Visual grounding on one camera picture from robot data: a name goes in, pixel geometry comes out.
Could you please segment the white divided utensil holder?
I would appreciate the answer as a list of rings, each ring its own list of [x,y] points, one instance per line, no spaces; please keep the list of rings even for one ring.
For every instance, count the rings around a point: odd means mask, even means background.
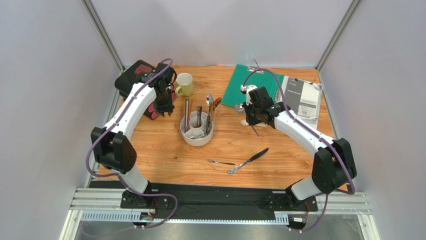
[[[179,124],[179,129],[180,129],[182,138],[184,139],[184,141],[187,144],[194,146],[194,147],[201,147],[201,146],[208,144],[210,142],[210,140],[213,138],[214,124],[212,123],[211,132],[209,134],[207,134],[206,137],[199,138],[199,139],[190,139],[190,137],[198,136],[198,135],[201,135],[203,133],[206,133],[206,125],[207,125],[206,119],[207,119],[207,117],[208,117],[208,114],[205,113],[205,112],[202,112],[202,126],[199,127],[199,128],[196,128],[197,112],[192,111],[190,123],[189,123],[189,130],[185,133],[184,133],[184,118],[181,119],[180,124]]]

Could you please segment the dark brown wooden spoon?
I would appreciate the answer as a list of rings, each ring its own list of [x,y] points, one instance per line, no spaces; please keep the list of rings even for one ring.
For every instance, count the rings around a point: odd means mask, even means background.
[[[201,105],[198,105],[196,108],[196,128],[200,128],[202,126],[202,112],[203,112],[203,107]]]

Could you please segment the white plastic spoon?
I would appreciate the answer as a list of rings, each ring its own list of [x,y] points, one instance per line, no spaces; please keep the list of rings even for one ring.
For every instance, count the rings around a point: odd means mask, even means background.
[[[245,119],[242,119],[240,121],[240,123],[241,123],[241,125],[243,125],[245,127],[250,125]],[[261,128],[267,128],[268,127],[268,125],[266,123],[258,123],[255,126],[256,127],[261,127]]]

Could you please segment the silver spoon dark handle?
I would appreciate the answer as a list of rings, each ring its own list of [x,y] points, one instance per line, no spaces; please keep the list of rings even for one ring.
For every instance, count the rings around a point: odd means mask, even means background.
[[[208,107],[208,112],[207,112],[207,118],[206,118],[206,134],[209,134],[210,131],[210,122],[211,122],[211,107],[212,104],[214,102],[213,96],[209,93],[206,97],[206,103],[207,103],[207,107]]]

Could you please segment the small silver fork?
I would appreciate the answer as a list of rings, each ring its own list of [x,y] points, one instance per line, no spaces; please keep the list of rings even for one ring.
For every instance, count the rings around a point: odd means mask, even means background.
[[[216,160],[212,160],[212,159],[207,159],[207,162],[209,163],[213,163],[213,164],[224,164],[224,165],[230,165],[230,166],[235,166],[235,163],[231,163],[231,162],[222,162],[222,161],[216,161]]]

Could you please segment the gold spoon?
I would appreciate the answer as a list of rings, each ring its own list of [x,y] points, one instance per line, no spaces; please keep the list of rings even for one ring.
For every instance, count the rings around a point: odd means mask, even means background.
[[[211,103],[210,106],[209,106],[209,112],[208,112],[208,117],[207,117],[207,126],[206,126],[206,133],[207,134],[209,134],[212,130],[215,107],[216,107],[216,101]]]

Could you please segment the silver table knife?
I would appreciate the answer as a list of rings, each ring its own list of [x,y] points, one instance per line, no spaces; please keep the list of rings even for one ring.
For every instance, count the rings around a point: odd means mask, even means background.
[[[269,148],[265,148],[264,150],[258,152],[257,154],[253,155],[251,158],[249,158],[248,160],[246,160],[245,162],[241,163],[240,165],[237,165],[231,169],[229,169],[227,171],[227,175],[228,176],[232,176],[233,174],[235,174],[238,170],[240,170],[242,167],[248,165],[249,163],[259,159],[260,157],[262,157],[263,155],[265,155],[267,152],[269,151]]]

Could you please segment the iridescent blue purple spoon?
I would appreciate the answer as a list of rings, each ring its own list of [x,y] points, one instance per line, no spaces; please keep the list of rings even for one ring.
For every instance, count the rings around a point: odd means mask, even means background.
[[[211,105],[210,105],[210,120],[209,120],[209,126],[208,126],[208,132],[210,133],[212,130],[212,125],[213,125],[213,119],[214,119],[214,114],[215,114],[215,109],[217,108],[217,106],[219,106],[221,104],[222,98],[218,97]]]

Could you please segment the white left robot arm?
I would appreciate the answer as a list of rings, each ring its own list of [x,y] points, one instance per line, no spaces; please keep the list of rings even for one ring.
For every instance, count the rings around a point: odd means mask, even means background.
[[[114,83],[125,99],[117,113],[103,126],[90,134],[92,145],[87,156],[111,170],[126,189],[136,195],[151,195],[150,182],[136,166],[137,152],[130,140],[141,117],[149,106],[159,116],[174,111],[171,86],[176,78],[173,60],[166,58],[153,66],[137,60]]]

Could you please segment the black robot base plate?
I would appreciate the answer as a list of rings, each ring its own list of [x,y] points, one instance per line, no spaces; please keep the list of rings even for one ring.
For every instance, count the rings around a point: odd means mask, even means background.
[[[125,190],[122,209],[150,209],[156,216],[182,220],[275,219],[275,212],[317,212],[316,198],[291,201],[282,189],[151,183],[151,197]]]

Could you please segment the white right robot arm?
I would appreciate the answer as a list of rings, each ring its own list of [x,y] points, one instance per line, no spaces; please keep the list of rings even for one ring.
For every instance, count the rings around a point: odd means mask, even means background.
[[[296,116],[285,103],[274,102],[265,87],[241,86],[246,96],[242,107],[250,125],[267,124],[302,146],[312,157],[311,175],[292,184],[285,191],[301,201],[319,194],[330,194],[341,186],[353,185],[357,170],[350,143],[333,139]]]

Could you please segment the orange chopstick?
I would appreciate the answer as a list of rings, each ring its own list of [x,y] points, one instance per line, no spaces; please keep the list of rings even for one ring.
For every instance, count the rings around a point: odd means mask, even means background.
[[[187,120],[187,131],[190,129],[190,120],[191,120],[193,103],[194,103],[194,100],[192,98],[190,98],[189,114],[188,114],[188,120]]]

